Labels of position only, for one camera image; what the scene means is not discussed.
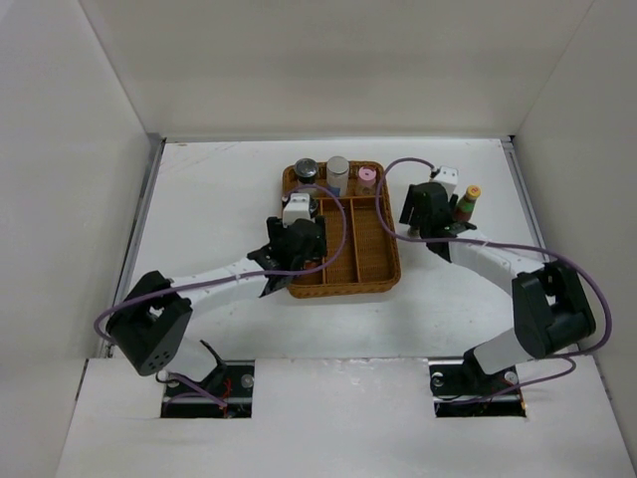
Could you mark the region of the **pink lid spice jar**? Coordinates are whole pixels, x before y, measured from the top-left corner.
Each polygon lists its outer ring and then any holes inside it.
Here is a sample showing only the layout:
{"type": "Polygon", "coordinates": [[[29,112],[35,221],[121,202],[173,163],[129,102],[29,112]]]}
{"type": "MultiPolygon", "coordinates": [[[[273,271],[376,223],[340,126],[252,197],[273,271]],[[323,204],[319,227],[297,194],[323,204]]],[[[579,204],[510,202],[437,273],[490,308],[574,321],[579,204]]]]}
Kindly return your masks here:
{"type": "Polygon", "coordinates": [[[357,182],[355,194],[357,196],[368,196],[375,193],[377,173],[374,168],[362,166],[357,172],[357,182]]]}

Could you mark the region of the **silver lid salt jar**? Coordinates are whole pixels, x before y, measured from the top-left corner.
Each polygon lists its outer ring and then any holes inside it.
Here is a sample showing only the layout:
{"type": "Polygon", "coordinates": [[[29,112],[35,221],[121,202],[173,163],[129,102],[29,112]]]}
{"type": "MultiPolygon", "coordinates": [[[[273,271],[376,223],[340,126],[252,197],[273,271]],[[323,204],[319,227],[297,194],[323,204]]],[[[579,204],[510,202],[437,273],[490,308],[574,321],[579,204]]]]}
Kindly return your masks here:
{"type": "Polygon", "coordinates": [[[327,189],[336,197],[346,194],[349,161],[342,156],[331,157],[325,166],[327,189]]]}

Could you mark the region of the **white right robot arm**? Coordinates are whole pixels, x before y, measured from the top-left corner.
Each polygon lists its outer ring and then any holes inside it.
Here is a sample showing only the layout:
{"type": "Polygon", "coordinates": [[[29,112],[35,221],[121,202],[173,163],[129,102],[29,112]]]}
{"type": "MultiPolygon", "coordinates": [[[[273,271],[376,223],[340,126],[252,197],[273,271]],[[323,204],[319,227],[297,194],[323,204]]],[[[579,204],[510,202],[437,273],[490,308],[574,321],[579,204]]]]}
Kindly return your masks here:
{"type": "Polygon", "coordinates": [[[571,265],[562,259],[543,263],[489,244],[475,225],[454,219],[442,184],[411,185],[399,222],[425,239],[431,252],[478,274],[513,301],[512,327],[464,353],[461,379],[470,392],[485,393],[505,369],[545,359],[596,331],[571,265]]]}

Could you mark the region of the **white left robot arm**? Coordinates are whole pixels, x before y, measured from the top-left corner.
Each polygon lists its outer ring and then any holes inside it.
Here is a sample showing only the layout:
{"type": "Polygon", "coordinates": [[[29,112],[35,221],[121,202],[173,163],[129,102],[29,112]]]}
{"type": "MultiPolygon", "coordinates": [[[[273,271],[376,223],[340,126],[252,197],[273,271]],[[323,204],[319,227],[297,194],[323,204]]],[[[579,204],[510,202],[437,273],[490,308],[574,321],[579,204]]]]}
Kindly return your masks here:
{"type": "Polygon", "coordinates": [[[126,298],[146,300],[120,309],[106,322],[107,335],[139,375],[164,370],[187,377],[201,396],[220,391],[222,360],[207,343],[185,337],[190,322],[235,302],[286,289],[306,263],[326,256],[323,217],[290,225],[270,217],[266,225],[269,243],[229,266],[189,279],[168,279],[157,271],[139,279],[126,298]]]}

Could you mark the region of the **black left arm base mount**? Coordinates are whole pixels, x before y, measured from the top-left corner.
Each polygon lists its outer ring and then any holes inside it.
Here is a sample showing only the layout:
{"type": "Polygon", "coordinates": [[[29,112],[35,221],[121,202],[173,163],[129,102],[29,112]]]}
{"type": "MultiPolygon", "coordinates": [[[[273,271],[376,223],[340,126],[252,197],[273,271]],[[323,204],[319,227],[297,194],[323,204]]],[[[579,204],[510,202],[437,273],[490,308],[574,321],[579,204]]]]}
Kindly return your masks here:
{"type": "Polygon", "coordinates": [[[164,386],[162,418],[250,418],[255,363],[222,359],[205,341],[185,341],[155,381],[164,386]]]}

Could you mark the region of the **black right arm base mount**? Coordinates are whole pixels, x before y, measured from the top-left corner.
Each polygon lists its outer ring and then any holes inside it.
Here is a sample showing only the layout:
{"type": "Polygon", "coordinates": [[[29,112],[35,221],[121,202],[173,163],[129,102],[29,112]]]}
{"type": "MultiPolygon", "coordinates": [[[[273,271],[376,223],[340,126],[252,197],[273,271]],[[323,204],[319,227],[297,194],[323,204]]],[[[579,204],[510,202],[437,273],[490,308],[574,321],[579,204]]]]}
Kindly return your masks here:
{"type": "Polygon", "coordinates": [[[519,383],[515,366],[474,377],[461,358],[428,362],[430,390],[437,418],[525,417],[522,393],[509,390],[519,383]]]}

